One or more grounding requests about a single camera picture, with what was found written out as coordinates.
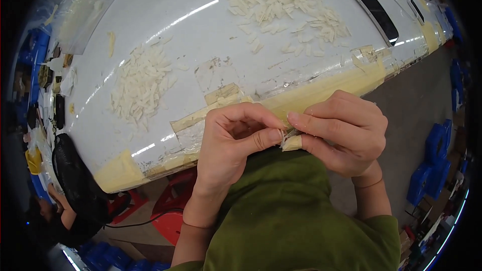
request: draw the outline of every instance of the gray concrete floor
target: gray concrete floor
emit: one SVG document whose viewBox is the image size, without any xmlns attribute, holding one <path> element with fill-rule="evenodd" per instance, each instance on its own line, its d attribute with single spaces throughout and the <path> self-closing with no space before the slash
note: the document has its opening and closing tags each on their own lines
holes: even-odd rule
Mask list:
<svg viewBox="0 0 482 271">
<path fill-rule="evenodd" d="M 423 161 L 425 139 L 434 123 L 452 119 L 450 64 L 452 52 L 439 48 L 419 63 L 383 83 L 364 99 L 377 103 L 388 118 L 387 145 L 378 158 L 399 226 L 412 218 L 405 213 L 405 197 L 413 171 Z M 356 214 L 350 179 L 330 172 L 333 205 L 348 215 Z"/>
</svg>

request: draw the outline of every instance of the smartphone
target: smartphone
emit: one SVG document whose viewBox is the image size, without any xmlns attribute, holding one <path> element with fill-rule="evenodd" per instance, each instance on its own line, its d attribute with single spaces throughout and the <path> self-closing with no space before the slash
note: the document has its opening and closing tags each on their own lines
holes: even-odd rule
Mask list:
<svg viewBox="0 0 482 271">
<path fill-rule="evenodd" d="M 378 0 L 356 1 L 358 1 L 365 12 L 370 16 L 378 31 L 382 34 L 383 39 L 387 42 L 387 45 L 394 46 L 399 37 L 397 28 Z"/>
<path fill-rule="evenodd" d="M 420 24 L 425 25 L 425 19 L 423 18 L 422 12 L 418 9 L 417 5 L 413 0 L 407 0 L 408 5 L 412 9 L 412 11 L 415 13 L 415 16 L 417 16 L 418 21 Z"/>
</svg>

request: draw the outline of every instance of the red chair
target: red chair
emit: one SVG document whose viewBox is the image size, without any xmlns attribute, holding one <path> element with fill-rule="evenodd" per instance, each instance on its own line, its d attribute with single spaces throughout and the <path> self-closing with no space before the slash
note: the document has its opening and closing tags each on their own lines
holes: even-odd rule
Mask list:
<svg viewBox="0 0 482 271">
<path fill-rule="evenodd" d="M 126 195 L 126 194 L 122 196 L 118 195 L 113 202 L 107 202 L 109 213 L 111 213 L 114 210 L 120 208 L 122 205 L 125 205 L 124 201 L 129 201 L 129 205 L 124 210 L 124 212 L 121 212 L 112 220 L 111 224 L 113 225 L 119 224 L 120 222 L 125 220 L 128 216 L 133 214 L 142 205 L 148 202 L 148 199 L 147 198 L 143 199 L 136 191 L 136 189 L 128 190 L 127 192 L 129 193 L 129 195 Z"/>
<path fill-rule="evenodd" d="M 152 209 L 151 220 L 157 218 L 152 222 L 152 225 L 174 246 L 177 244 L 179 234 L 181 233 L 182 213 L 192 195 L 196 177 L 196 168 L 176 174 L 169 181 L 168 186 Z M 179 196 L 174 197 L 172 194 L 174 185 L 185 182 L 187 184 L 183 192 Z"/>
</svg>

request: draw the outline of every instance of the hand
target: hand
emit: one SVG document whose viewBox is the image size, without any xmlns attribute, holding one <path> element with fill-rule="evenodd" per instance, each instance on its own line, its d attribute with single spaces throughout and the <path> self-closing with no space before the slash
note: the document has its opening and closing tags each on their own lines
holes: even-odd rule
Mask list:
<svg viewBox="0 0 482 271">
<path fill-rule="evenodd" d="M 301 137 L 304 150 L 345 178 L 363 175 L 385 148 L 387 118 L 374 103 L 345 91 L 335 91 L 303 114 L 289 112 L 288 122 L 307 133 Z"/>
<path fill-rule="evenodd" d="M 196 187 L 228 189 L 244 172 L 248 155 L 281 142 L 283 122 L 259 103 L 213 109 L 205 120 Z"/>
</svg>

